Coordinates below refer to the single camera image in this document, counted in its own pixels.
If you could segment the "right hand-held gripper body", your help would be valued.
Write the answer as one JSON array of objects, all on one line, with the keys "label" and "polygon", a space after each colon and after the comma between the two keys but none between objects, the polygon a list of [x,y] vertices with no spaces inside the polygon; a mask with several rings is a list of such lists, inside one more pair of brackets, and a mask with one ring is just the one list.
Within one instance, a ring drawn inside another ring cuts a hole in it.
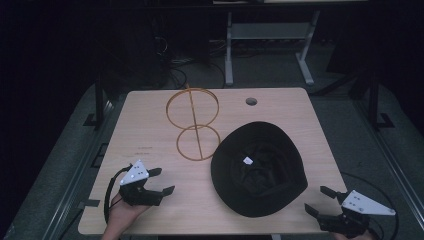
[{"label": "right hand-held gripper body", "polygon": [[319,226],[323,231],[340,233],[348,238],[362,235],[369,227],[370,216],[395,216],[396,211],[356,190],[337,192],[335,198],[342,213],[337,216],[319,215]]}]

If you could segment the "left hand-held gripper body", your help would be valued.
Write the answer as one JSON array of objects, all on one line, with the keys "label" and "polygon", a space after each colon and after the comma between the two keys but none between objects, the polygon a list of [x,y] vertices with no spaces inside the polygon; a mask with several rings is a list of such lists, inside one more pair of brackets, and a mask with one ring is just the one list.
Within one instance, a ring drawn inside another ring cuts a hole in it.
[{"label": "left hand-held gripper body", "polygon": [[149,170],[141,160],[137,160],[121,179],[119,193],[129,205],[160,205],[163,198],[162,191],[145,188],[145,184],[150,178]]}]

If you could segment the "black bucket hat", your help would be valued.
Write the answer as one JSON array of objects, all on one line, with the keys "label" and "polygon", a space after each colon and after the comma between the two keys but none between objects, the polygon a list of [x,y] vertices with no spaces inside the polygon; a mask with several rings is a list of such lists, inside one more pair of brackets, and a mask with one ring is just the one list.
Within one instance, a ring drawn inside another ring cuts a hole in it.
[{"label": "black bucket hat", "polygon": [[221,200],[250,218],[280,211],[308,186],[295,144],[268,122],[251,122],[231,132],[213,154],[211,178]]}]

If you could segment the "gold wire hat stand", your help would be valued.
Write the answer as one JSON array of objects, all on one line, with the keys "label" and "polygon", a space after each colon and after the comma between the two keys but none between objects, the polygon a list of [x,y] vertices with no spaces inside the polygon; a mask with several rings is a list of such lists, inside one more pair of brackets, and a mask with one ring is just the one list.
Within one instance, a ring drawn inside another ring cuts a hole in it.
[{"label": "gold wire hat stand", "polygon": [[173,93],[165,105],[168,122],[177,129],[177,152],[190,161],[213,156],[221,136],[213,126],[220,113],[218,97],[208,89],[191,88]]}]

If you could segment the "person's left hand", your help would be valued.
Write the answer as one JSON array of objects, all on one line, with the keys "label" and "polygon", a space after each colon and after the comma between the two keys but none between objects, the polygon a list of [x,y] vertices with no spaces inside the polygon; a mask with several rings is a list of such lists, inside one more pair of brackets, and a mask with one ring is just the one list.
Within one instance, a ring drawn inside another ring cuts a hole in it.
[{"label": "person's left hand", "polygon": [[109,219],[101,240],[119,240],[121,235],[147,210],[149,206],[131,206],[122,200],[120,194],[112,199]]}]

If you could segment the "person's right hand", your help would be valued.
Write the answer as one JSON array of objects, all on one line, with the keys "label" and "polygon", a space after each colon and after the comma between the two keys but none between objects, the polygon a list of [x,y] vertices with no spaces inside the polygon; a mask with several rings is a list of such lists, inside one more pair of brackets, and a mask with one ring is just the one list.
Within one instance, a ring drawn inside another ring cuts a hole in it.
[{"label": "person's right hand", "polygon": [[364,232],[362,235],[348,238],[347,236],[340,233],[331,233],[335,240],[377,240],[377,238],[369,231]]}]

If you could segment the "grey metal stand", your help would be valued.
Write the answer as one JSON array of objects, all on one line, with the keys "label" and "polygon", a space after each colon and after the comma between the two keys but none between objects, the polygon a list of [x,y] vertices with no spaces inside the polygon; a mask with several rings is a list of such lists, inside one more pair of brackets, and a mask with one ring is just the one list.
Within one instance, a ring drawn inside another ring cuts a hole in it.
[{"label": "grey metal stand", "polygon": [[303,40],[304,45],[300,52],[296,53],[296,60],[304,81],[312,86],[314,79],[306,62],[306,57],[315,33],[320,16],[315,11],[309,22],[295,23],[234,23],[232,13],[227,14],[226,28],[226,52],[225,52],[225,84],[232,86],[233,64],[232,43],[234,40]]}]

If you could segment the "black table edge bracket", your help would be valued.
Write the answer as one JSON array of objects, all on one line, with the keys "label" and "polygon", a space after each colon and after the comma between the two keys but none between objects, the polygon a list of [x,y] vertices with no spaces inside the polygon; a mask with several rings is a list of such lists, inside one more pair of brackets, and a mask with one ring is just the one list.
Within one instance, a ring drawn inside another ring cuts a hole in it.
[{"label": "black table edge bracket", "polygon": [[100,200],[87,199],[85,201],[79,202],[77,205],[78,208],[84,209],[85,207],[98,207],[100,204]]}]

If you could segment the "aluminium floor rail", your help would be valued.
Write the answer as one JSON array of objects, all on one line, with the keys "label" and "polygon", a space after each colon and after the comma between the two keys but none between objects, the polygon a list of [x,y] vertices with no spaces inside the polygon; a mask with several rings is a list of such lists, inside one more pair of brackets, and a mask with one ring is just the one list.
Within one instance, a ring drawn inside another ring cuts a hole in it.
[{"label": "aluminium floor rail", "polygon": [[65,127],[58,140],[58,153],[54,153],[54,162],[49,165],[48,179],[55,183],[58,194],[48,225],[42,234],[42,240],[58,240],[65,230],[68,215],[77,207],[77,198],[83,193],[86,198],[94,184],[98,151],[107,140],[106,128],[114,106],[110,101],[101,108],[102,123],[96,125],[96,117],[92,111],[77,111],[76,118]]},{"label": "aluminium floor rail", "polygon": [[382,152],[386,165],[393,176],[398,188],[403,195],[406,203],[408,204],[414,218],[419,224],[420,228],[424,231],[424,202],[419,198],[417,192],[413,188],[413,185],[410,183],[408,177],[406,176],[404,170],[400,166],[398,159],[396,158],[393,151],[390,149],[381,130],[387,128],[388,120],[384,123],[377,123],[374,125],[368,119],[368,109],[364,106],[363,103],[359,101],[354,101],[353,106],[360,115],[362,121],[366,125],[368,131],[371,134],[371,137],[376,142],[378,148]]}]

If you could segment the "black frame post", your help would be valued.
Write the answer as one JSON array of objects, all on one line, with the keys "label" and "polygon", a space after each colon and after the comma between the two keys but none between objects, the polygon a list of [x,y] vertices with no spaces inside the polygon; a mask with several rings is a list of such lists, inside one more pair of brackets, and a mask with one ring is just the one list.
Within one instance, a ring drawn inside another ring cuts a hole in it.
[{"label": "black frame post", "polygon": [[368,120],[375,131],[381,128],[393,128],[394,124],[386,113],[378,110],[379,103],[379,82],[376,76],[370,80]]},{"label": "black frame post", "polygon": [[95,90],[95,112],[90,113],[84,122],[84,126],[91,126],[94,128],[95,131],[97,131],[104,120],[104,100],[103,100],[103,88],[101,85],[101,80],[97,79],[94,84],[94,90]]}]

